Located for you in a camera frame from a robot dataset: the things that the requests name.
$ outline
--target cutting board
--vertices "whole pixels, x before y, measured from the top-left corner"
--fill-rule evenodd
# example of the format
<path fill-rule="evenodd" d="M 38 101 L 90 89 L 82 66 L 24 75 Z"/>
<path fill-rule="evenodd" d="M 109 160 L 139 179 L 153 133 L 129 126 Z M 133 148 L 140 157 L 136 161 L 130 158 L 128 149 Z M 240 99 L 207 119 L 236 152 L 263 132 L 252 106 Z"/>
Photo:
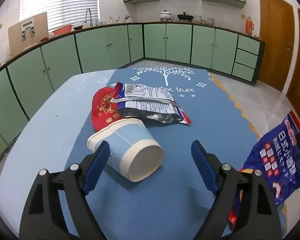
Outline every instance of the cutting board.
<path fill-rule="evenodd" d="M 21 34 L 21 26 L 31 20 L 33 20 L 34 22 L 35 34 L 31 35 L 30 28 L 27 28 L 25 30 L 26 38 L 23 40 Z M 11 58 L 20 54 L 24 50 L 39 44 L 40 40 L 46 37 L 49 37 L 47 12 L 37 14 L 11 26 L 8 29 Z"/>

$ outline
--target table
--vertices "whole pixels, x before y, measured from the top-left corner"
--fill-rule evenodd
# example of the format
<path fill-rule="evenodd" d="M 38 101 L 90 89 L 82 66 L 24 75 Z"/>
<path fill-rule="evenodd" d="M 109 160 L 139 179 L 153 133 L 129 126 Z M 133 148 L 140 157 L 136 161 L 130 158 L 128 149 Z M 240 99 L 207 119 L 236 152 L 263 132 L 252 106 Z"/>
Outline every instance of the table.
<path fill-rule="evenodd" d="M 192 124 L 144 122 L 164 149 L 165 157 L 161 167 L 141 182 L 130 182 L 105 167 L 86 199 L 109 240 L 193 239 L 214 196 L 192 160 L 191 143 L 199 140 L 222 163 L 239 169 L 257 142 L 249 121 L 205 70 L 154 63 L 145 68 L 74 76 L 34 115 L 3 167 L 0 210 L 16 234 L 38 171 L 46 168 L 50 173 L 58 172 L 91 154 L 86 144 L 94 133 L 90 120 L 92 97 L 101 87 L 114 87 L 118 80 L 170 90 Z M 62 192 L 60 200 L 68 229 L 76 234 Z"/>

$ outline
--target drawer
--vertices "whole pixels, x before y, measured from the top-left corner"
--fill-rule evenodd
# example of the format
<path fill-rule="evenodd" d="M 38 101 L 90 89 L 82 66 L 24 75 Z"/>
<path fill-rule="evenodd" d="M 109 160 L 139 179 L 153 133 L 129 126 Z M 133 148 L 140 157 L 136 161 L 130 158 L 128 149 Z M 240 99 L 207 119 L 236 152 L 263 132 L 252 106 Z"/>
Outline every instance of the drawer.
<path fill-rule="evenodd" d="M 258 56 L 249 52 L 237 49 L 237 55 L 235 56 L 235 62 L 255 68 L 257 64 Z"/>
<path fill-rule="evenodd" d="M 244 49 L 254 54 L 259 54 L 260 42 L 239 35 L 238 48 Z"/>
<path fill-rule="evenodd" d="M 244 65 L 234 63 L 232 75 L 251 81 L 253 77 L 254 69 L 246 67 Z"/>

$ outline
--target orange thermos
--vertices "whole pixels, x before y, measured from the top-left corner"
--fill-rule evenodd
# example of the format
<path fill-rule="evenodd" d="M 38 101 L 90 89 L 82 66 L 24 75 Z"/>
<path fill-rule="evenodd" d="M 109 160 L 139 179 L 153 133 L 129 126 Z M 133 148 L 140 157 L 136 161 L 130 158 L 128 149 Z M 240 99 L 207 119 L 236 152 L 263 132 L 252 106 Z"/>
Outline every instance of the orange thermos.
<path fill-rule="evenodd" d="M 252 31 L 254 30 L 254 24 L 250 17 L 246 19 L 246 34 L 252 35 Z"/>

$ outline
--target cooking pot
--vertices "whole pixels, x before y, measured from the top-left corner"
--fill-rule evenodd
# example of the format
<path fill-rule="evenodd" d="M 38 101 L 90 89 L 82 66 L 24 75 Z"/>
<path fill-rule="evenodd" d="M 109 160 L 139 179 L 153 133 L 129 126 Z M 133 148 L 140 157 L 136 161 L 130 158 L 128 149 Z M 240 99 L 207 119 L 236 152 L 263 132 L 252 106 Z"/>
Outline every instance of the cooking pot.
<path fill-rule="evenodd" d="M 183 12 L 183 14 L 178 14 L 177 16 L 179 18 L 179 22 L 184 20 L 191 22 L 194 18 L 192 15 L 187 14 L 187 12 Z"/>
<path fill-rule="evenodd" d="M 170 20 L 171 15 L 172 15 L 172 13 L 167 12 L 167 10 L 164 10 L 163 12 L 160 13 L 160 19 L 161 20 Z"/>

